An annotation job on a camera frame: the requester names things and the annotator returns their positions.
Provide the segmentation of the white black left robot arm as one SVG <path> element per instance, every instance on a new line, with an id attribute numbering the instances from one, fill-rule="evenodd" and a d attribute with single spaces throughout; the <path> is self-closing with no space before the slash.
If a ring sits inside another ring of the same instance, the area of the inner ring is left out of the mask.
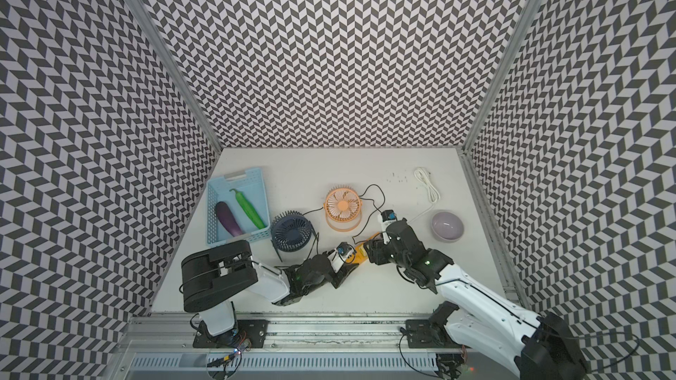
<path id="1" fill-rule="evenodd" d="M 198 314 L 206 334 L 220 338 L 238 329 L 233 299 L 241 292 L 288 306 L 326 284 L 339 288 L 358 266 L 356 252 L 342 244 L 297 265 L 271 267 L 254 257 L 248 242 L 238 240 L 184 258 L 179 291 L 184 311 Z"/>

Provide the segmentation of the orange power strip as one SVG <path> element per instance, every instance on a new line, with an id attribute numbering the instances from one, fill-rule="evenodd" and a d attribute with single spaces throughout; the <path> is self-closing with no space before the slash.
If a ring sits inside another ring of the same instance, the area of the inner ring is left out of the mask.
<path id="1" fill-rule="evenodd" d="M 381 239 L 382 235 L 380 233 L 374 234 L 369 239 L 359 241 L 356 246 L 354 246 L 355 251 L 348 260 L 348 263 L 350 264 L 362 264 L 363 262 L 369 260 L 367 251 L 365 249 L 366 244 L 369 242 L 373 241 L 373 239 Z"/>

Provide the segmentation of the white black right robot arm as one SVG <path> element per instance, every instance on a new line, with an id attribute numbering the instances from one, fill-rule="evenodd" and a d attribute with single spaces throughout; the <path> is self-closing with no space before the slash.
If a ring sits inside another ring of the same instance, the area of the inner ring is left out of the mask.
<path id="1" fill-rule="evenodd" d="M 569 325 L 501 297 L 451 257 L 428 248 L 406 219 L 380 216 L 381 233 L 365 243 L 371 263 L 392 263 L 404 279 L 443 297 L 438 325 L 451 341 L 472 348 L 520 379 L 583 379 L 588 364 Z"/>

